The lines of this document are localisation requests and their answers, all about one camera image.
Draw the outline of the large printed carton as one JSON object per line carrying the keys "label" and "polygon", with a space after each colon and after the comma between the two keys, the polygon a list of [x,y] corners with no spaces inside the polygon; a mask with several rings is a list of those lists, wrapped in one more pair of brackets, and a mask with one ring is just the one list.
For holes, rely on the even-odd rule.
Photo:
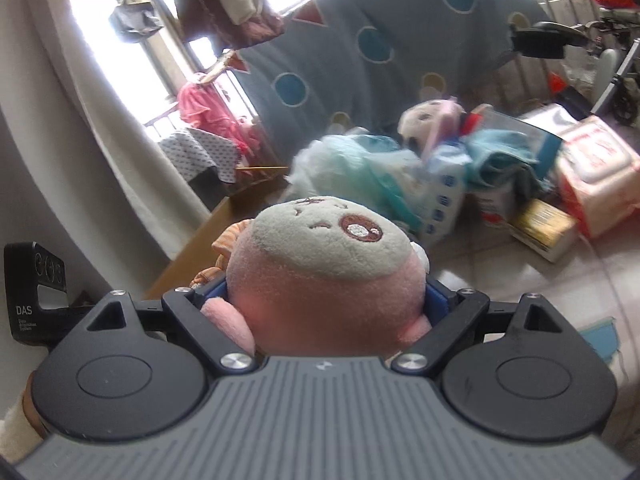
{"label": "large printed carton", "polygon": [[521,119],[496,112],[492,107],[484,108],[477,115],[480,116],[477,128],[515,131],[524,136],[524,143],[537,159],[534,170],[538,179],[544,178],[552,169],[562,145],[559,136]]}

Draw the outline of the yellow book box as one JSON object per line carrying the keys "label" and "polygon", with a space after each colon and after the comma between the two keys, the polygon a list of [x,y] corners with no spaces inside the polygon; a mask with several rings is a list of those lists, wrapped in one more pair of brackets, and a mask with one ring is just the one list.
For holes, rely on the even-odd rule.
{"label": "yellow book box", "polygon": [[579,238],[576,220],[535,198],[509,222],[511,235],[551,263],[558,262]]}

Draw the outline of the pink wet wipes pack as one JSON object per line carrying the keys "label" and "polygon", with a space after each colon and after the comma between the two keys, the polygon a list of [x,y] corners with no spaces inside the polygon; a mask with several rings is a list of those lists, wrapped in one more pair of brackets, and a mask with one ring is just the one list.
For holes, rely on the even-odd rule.
{"label": "pink wet wipes pack", "polygon": [[639,210],[639,155],[601,118],[562,133],[556,160],[562,202],[594,240]]}

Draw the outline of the white panda plush toy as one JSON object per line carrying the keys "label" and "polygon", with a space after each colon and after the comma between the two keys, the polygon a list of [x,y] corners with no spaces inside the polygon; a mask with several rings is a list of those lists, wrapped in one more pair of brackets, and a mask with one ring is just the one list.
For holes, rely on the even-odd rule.
{"label": "white panda plush toy", "polygon": [[424,162],[442,142],[459,139],[480,124],[484,106],[467,112],[456,99],[429,100],[416,104],[401,115],[398,134],[402,146]]}

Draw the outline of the white curtain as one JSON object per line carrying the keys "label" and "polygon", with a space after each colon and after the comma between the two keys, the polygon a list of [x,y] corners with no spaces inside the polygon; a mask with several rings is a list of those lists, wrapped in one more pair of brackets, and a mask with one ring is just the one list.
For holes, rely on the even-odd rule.
{"label": "white curtain", "polygon": [[175,258],[208,210],[116,96],[82,38],[70,0],[27,1],[56,76],[129,205],[166,256]]}

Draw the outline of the white plastic bag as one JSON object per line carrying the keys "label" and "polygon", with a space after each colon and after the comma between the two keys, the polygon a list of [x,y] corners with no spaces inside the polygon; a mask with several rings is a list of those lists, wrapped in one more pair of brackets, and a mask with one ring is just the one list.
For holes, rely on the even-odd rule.
{"label": "white plastic bag", "polygon": [[328,134],[295,155],[283,198],[334,196],[350,200],[419,234],[431,185],[413,151],[389,136],[353,131]]}

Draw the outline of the blue dotted quilt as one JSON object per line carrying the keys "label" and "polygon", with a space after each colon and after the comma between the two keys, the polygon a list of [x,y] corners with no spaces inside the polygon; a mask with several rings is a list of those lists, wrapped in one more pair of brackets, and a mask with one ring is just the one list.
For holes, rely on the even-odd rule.
{"label": "blue dotted quilt", "polygon": [[283,159],[332,125],[373,132],[434,96],[455,96],[509,62],[510,26],[536,0],[309,0],[283,34],[240,52],[235,77]]}

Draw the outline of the brown hanging garment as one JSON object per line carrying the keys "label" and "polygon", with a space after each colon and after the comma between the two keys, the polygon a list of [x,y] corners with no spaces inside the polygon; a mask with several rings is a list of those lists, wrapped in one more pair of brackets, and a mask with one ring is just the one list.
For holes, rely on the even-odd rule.
{"label": "brown hanging garment", "polygon": [[207,37],[218,50],[263,44],[284,33],[283,20],[267,0],[174,0],[185,42]]}

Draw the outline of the polka dot cloth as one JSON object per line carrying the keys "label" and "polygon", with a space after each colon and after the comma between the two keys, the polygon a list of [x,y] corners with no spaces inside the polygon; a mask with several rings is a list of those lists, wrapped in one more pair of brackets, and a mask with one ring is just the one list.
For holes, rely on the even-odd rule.
{"label": "polka dot cloth", "polygon": [[158,145],[186,182],[209,169],[215,170],[222,183],[236,182],[241,151],[232,140],[200,129],[186,128],[160,140]]}

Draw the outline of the pink round plush doll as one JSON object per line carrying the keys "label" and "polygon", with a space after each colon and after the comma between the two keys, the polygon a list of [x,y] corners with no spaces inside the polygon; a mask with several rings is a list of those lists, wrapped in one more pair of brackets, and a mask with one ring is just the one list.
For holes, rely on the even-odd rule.
{"label": "pink round plush doll", "polygon": [[432,328],[424,312],[430,262],[394,222],[332,196],[280,203],[229,226],[216,264],[224,278],[205,317],[249,354],[382,356]]}

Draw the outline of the pink hanging garment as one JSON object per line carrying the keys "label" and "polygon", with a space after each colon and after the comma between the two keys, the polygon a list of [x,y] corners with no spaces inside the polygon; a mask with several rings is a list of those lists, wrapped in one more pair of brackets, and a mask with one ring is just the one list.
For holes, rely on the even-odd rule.
{"label": "pink hanging garment", "polygon": [[259,142],[250,125],[232,114],[213,86],[188,82],[179,90],[177,103],[180,119],[188,126],[231,140],[242,155],[254,155]]}

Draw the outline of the blue tissue pack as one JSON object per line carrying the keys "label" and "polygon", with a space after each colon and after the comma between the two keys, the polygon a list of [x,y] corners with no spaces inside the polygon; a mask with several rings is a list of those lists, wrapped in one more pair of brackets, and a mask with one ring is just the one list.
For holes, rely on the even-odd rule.
{"label": "blue tissue pack", "polygon": [[471,157],[460,142],[444,142],[434,148],[426,161],[427,201],[421,243],[432,247],[456,225],[462,208]]}

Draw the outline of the cardboard box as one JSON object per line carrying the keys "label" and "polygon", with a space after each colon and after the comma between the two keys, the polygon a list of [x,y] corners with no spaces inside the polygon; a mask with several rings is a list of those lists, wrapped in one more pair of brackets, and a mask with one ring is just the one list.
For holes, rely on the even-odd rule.
{"label": "cardboard box", "polygon": [[168,290],[190,285],[198,272],[213,266],[218,258],[218,252],[212,247],[213,242],[232,223],[253,218],[267,207],[273,197],[277,197],[288,185],[284,178],[287,173],[286,167],[271,170],[267,179],[225,197],[143,298],[160,299]]}

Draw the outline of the teal knitted cloth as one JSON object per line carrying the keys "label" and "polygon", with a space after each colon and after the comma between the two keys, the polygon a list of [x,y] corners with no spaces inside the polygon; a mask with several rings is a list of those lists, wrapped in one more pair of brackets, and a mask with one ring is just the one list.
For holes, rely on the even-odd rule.
{"label": "teal knitted cloth", "polygon": [[462,143],[471,157],[468,179],[476,188],[500,188],[513,183],[516,192],[527,198],[544,188],[534,170],[537,159],[521,133],[480,129],[464,136]]}

